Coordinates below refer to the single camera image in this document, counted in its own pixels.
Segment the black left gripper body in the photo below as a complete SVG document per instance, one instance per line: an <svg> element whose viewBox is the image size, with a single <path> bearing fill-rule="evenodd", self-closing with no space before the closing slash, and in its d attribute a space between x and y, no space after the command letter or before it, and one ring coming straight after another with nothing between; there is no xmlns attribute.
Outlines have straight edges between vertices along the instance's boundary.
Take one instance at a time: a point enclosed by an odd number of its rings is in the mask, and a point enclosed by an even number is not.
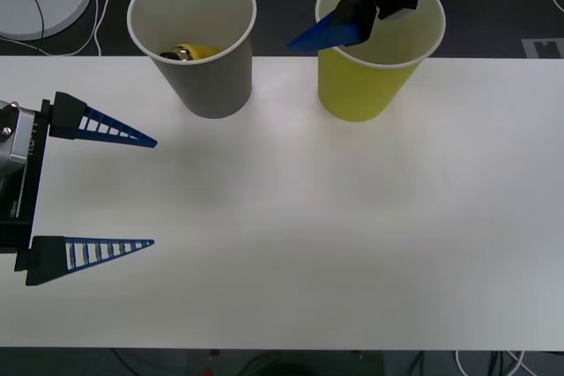
<svg viewBox="0 0 564 376"><path fill-rule="evenodd" d="M36 111L1 102L1 253L25 270L48 138L50 102Z"/></svg>

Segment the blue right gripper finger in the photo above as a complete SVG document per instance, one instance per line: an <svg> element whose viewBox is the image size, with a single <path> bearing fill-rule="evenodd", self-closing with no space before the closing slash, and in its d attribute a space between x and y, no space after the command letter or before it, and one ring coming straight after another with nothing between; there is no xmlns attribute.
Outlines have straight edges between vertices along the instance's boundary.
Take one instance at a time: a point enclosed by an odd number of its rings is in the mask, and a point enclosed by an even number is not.
<svg viewBox="0 0 564 376"><path fill-rule="evenodd" d="M370 0L340 0L336 8L289 43L297 51L359 45L370 38L378 9Z"/></svg>

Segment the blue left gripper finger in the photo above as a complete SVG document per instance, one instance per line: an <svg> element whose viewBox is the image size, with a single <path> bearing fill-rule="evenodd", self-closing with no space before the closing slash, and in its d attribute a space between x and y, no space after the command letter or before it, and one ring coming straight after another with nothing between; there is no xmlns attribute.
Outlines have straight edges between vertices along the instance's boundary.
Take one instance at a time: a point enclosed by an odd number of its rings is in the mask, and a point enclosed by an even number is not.
<svg viewBox="0 0 564 376"><path fill-rule="evenodd" d="M145 148L155 148L158 144L145 133L89 107L84 101L65 92L56 92L49 112L49 135L52 137Z"/></svg>
<svg viewBox="0 0 564 376"><path fill-rule="evenodd" d="M154 240L36 236L26 250L26 286L38 286L151 247Z"/></svg>

